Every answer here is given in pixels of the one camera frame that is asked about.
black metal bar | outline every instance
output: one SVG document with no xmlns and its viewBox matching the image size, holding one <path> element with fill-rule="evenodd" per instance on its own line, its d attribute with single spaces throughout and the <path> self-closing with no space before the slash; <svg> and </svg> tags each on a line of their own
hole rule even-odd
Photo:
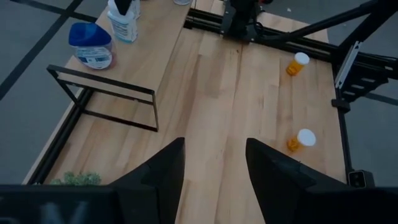
<svg viewBox="0 0 398 224">
<path fill-rule="evenodd" d="M 100 77 L 100 76 L 97 76 L 97 75 L 92 75 L 92 74 L 85 73 L 85 72 L 79 72 L 79 71 L 76 71 L 76 70 L 71 70 L 71 69 L 59 67 L 59 66 L 56 66 L 56 65 L 49 65 L 47 67 L 47 70 L 48 69 L 55 70 L 57 72 L 66 73 L 66 74 L 69 74 L 69 75 L 74 75 L 74 76 L 81 77 L 81 78 L 87 78 L 89 80 L 94 80 L 94 81 L 97 81 L 97 82 L 102 82 L 102 83 L 118 86 L 118 87 L 121 87 L 121 88 L 126 88 L 126 89 L 129 89 L 129 90 L 138 91 L 138 92 L 141 92 L 141 93 L 146 93 L 146 94 L 149 94 L 149 95 L 152 95 L 152 94 L 155 93 L 154 90 L 150 90 L 148 88 L 144 88 L 144 87 L 141 87 L 141 86 L 136 86 L 136 85 L 132 85 L 132 84 L 129 84 L 129 83 L 124 83 L 124 82 L 112 80 L 110 78 L 104 78 L 104 77 Z"/>
<path fill-rule="evenodd" d="M 329 27 L 369 14 L 372 12 L 376 4 L 377 1 L 369 1 L 367 3 L 360 5 L 355 9 L 343 12 L 331 18 L 324 19 L 320 22 L 316 22 L 309 26 L 303 27 L 293 32 L 285 33 L 283 35 L 267 36 L 264 38 L 264 40 L 290 41 L 294 40 L 297 37 L 304 37 L 314 32 L 318 32 L 323 29 L 327 29 Z"/>
<path fill-rule="evenodd" d="M 216 34 L 220 33 L 220 27 L 214 24 L 204 23 L 202 21 L 196 21 L 192 19 L 186 19 L 184 23 L 184 28 L 192 29 L 193 27 L 209 32 L 214 32 Z"/>
<path fill-rule="evenodd" d="M 96 116 L 97 118 L 103 118 L 103 119 L 107 119 L 109 121 L 113 121 L 113 122 L 117 122 L 117 123 L 122 123 L 122 124 L 130 125 L 130 126 L 134 126 L 134 127 L 137 127 L 137 128 L 142 128 L 142 129 L 146 129 L 146 130 L 149 130 L 149 131 L 155 131 L 155 132 L 158 131 L 157 128 L 148 126 L 146 124 L 140 124 L 140 123 L 137 123 L 137 122 L 128 121 L 126 119 L 121 119 L 121 118 L 117 118 L 117 117 L 114 117 L 114 116 L 109 116 L 109 115 L 106 115 L 106 114 L 97 113 L 97 112 L 94 112 L 94 111 L 84 110 L 84 113 L 88 114 L 88 115 Z"/>
<path fill-rule="evenodd" d="M 78 97 L 79 103 L 85 107 L 92 94 L 93 92 L 90 90 L 83 90 Z M 77 105 L 72 107 L 27 184 L 44 183 L 47 176 L 50 174 L 51 168 L 54 166 L 59 154 L 65 146 L 70 134 L 75 128 L 82 112 L 83 110 L 77 107 Z"/>
<path fill-rule="evenodd" d="M 333 78 L 336 78 L 338 69 L 336 65 L 332 66 Z M 336 99 L 341 99 L 341 93 L 339 89 L 335 88 Z M 341 135 L 341 146 L 343 147 L 343 155 L 344 155 L 344 164 L 345 164 L 345 172 L 346 172 L 346 182 L 348 183 L 348 174 L 353 170 L 352 162 L 351 162 L 351 154 L 349 152 L 349 142 L 347 135 L 347 127 L 345 115 L 341 110 L 337 110 L 338 113 L 338 122 L 340 125 L 340 135 Z"/>
<path fill-rule="evenodd" d="M 373 12 L 338 47 L 337 53 L 334 55 L 337 62 L 341 63 L 342 55 L 345 55 L 356 41 L 364 42 L 397 10 L 398 5 L 395 1 L 378 0 Z"/>
<path fill-rule="evenodd" d="M 368 93 L 367 95 L 364 96 L 365 98 L 371 99 L 371 100 L 377 100 L 383 103 L 388 103 L 390 105 L 398 106 L 398 100 L 393 99 L 388 96 L 382 96 L 374 93 Z"/>
<path fill-rule="evenodd" d="M 155 113 L 155 122 L 156 122 L 156 129 L 158 131 L 159 130 L 159 118 L 157 116 L 156 97 L 154 94 L 152 95 L 152 102 L 154 102 L 153 105 L 154 105 L 154 113 Z"/>
<path fill-rule="evenodd" d="M 66 81 L 66 80 L 58 80 L 58 82 L 65 83 L 65 84 L 68 84 L 68 85 L 77 86 L 77 87 L 80 87 L 80 88 L 86 88 L 86 89 L 93 90 L 93 91 L 96 91 L 96 92 L 99 92 L 99 93 L 104 93 L 104 94 L 108 94 L 108 95 L 111 95 L 111 96 L 124 98 L 124 99 L 127 99 L 127 100 L 133 100 L 133 101 L 138 101 L 140 103 L 153 105 L 153 102 L 148 101 L 148 100 L 142 100 L 142 99 L 135 98 L 135 97 L 132 97 L 132 96 L 126 96 L 126 95 L 122 95 L 122 94 L 119 94 L 119 93 L 114 93 L 114 92 L 111 92 L 111 91 L 106 91 L 106 90 L 102 90 L 102 89 L 99 89 L 99 88 L 94 88 L 94 87 L 91 87 L 91 86 L 82 85 L 82 84 L 79 84 L 79 83 L 73 83 L 73 82 Z"/>
<path fill-rule="evenodd" d="M 69 96 L 69 98 L 79 107 L 81 107 L 80 102 L 77 100 L 76 96 L 70 91 L 70 89 L 66 86 L 66 84 L 59 82 L 58 73 L 55 70 L 47 67 L 47 71 L 53 76 L 55 81 L 61 86 L 61 88 L 65 91 L 65 93 Z"/>
<path fill-rule="evenodd" d="M 215 22 L 215 23 L 218 23 L 218 24 L 221 24 L 223 22 L 223 17 L 222 16 L 219 16 L 217 14 L 213 14 L 213 13 L 210 13 L 210 12 L 198 10 L 198 9 L 193 9 L 193 8 L 191 8 L 188 11 L 188 16 L 198 17 L 200 19 L 204 19 L 206 21 Z"/>
<path fill-rule="evenodd" d="M 216 14 L 214 14 L 214 16 L 218 17 L 218 19 L 223 18 L 223 16 Z M 220 33 L 220 28 L 218 26 L 214 25 L 214 23 L 209 23 L 206 21 L 199 22 L 187 19 L 185 25 L 190 29 L 197 28 L 197 29 L 203 29 L 210 32 L 214 32 L 217 34 Z M 281 35 L 284 34 L 285 32 L 264 27 L 263 33 L 265 33 L 266 35 Z M 306 37 L 296 38 L 295 40 L 291 42 L 286 42 L 284 44 L 283 43 L 280 44 L 277 42 L 266 42 L 266 41 L 263 42 L 261 40 L 256 40 L 256 39 L 252 42 L 267 45 L 269 47 L 274 47 L 292 53 L 305 52 L 312 58 L 323 60 L 326 62 L 333 62 L 332 60 L 333 54 L 338 49 L 338 46 L 335 46 L 333 44 L 328 44 L 317 40 L 308 39 Z M 386 73 L 386 75 L 389 78 L 398 79 L 398 75 L 395 72 L 396 70 L 398 70 L 398 61 L 393 60 L 391 58 L 375 57 L 374 55 L 371 54 L 359 52 L 353 67 L 363 67 L 374 71 L 383 71 Z"/>
</svg>

